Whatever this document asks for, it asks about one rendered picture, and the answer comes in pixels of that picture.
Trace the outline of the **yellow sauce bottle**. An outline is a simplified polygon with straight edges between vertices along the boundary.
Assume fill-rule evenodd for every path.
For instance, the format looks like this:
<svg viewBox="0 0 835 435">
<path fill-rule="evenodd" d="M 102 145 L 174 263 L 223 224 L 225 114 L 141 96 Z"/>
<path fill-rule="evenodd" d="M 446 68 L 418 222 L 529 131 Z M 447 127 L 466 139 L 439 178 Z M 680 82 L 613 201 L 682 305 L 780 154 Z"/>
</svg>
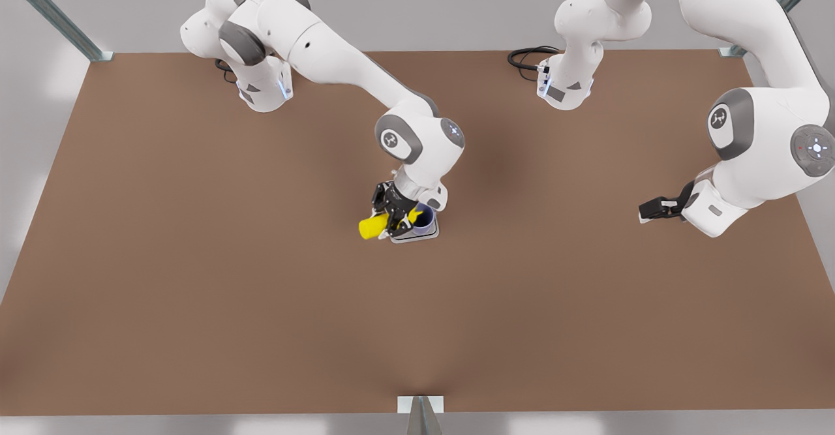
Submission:
<svg viewBox="0 0 835 435">
<path fill-rule="evenodd" d="M 358 224 L 359 233 L 364 239 L 379 238 L 387 231 L 388 221 L 388 213 L 365 218 Z"/>
</svg>

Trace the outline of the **white weighing scale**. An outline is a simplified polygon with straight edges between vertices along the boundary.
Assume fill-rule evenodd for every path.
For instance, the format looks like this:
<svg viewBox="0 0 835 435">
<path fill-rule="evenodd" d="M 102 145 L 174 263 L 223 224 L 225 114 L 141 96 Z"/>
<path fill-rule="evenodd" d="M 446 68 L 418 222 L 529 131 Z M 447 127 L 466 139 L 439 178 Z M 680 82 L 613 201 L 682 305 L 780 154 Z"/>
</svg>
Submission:
<svg viewBox="0 0 835 435">
<path fill-rule="evenodd" d="M 438 236 L 440 230 L 438 227 L 438 222 L 435 220 L 432 224 L 426 227 L 417 227 L 415 226 L 414 229 L 408 231 L 404 235 L 400 237 L 389 237 L 391 242 L 394 244 L 406 244 L 409 242 L 419 241 L 419 240 L 427 240 L 433 239 Z"/>
</svg>

